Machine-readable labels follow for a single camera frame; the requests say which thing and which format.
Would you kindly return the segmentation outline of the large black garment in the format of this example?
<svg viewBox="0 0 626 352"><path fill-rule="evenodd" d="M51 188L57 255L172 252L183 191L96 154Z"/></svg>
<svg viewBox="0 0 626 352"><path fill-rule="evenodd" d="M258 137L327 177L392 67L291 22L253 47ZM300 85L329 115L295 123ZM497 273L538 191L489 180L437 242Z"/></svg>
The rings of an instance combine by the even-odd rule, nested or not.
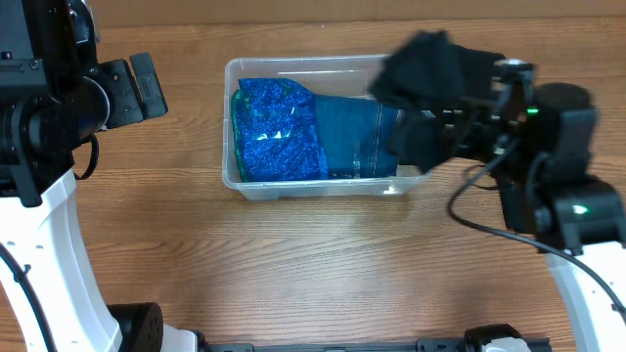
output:
<svg viewBox="0 0 626 352"><path fill-rule="evenodd" d="M369 93L405 115L384 138L386 150L423 173L452 158L443 112L493 101L495 63L505 57L454 44L445 31L422 31L387 57Z"/></svg>

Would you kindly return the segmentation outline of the dark teal garment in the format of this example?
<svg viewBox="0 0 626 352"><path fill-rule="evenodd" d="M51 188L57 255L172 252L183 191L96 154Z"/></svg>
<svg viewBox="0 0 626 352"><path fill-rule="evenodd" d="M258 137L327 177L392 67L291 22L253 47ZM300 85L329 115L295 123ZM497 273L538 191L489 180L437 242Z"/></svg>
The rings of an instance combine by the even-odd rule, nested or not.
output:
<svg viewBox="0 0 626 352"><path fill-rule="evenodd" d="M396 174L397 157L384 143L396 126L398 110L373 100L317 95L315 112L331 179Z"/></svg>

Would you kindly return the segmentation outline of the sparkly blue garment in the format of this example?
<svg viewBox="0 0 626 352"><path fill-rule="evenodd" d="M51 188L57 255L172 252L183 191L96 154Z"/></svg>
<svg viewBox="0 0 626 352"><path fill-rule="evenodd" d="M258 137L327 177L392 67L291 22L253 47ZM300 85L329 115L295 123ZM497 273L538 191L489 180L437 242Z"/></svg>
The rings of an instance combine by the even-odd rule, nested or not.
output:
<svg viewBox="0 0 626 352"><path fill-rule="evenodd" d="M287 78L241 78L232 95L234 151L244 182L326 180L315 96Z"/></svg>

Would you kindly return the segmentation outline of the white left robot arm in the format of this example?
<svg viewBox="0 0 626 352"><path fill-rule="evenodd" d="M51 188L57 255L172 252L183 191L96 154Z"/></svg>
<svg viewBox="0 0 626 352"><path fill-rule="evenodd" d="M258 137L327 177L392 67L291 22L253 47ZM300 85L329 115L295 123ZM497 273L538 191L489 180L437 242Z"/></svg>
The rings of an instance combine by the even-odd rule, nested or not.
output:
<svg viewBox="0 0 626 352"><path fill-rule="evenodd" d="M100 62L84 1L1 2L1 283L30 351L203 351L153 302L107 304L77 217L73 153L167 111L152 58Z"/></svg>

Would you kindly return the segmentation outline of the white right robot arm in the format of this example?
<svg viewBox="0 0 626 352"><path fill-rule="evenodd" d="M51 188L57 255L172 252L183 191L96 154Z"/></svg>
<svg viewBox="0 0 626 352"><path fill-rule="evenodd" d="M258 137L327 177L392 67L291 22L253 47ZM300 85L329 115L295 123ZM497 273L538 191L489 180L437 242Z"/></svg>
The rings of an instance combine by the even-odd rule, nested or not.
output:
<svg viewBox="0 0 626 352"><path fill-rule="evenodd" d="M535 86L534 66L494 64L494 103L467 100L448 125L453 156L483 162L499 188L506 227L479 231L545 255L580 351L625 348L625 209L589 173L599 112L569 83Z"/></svg>

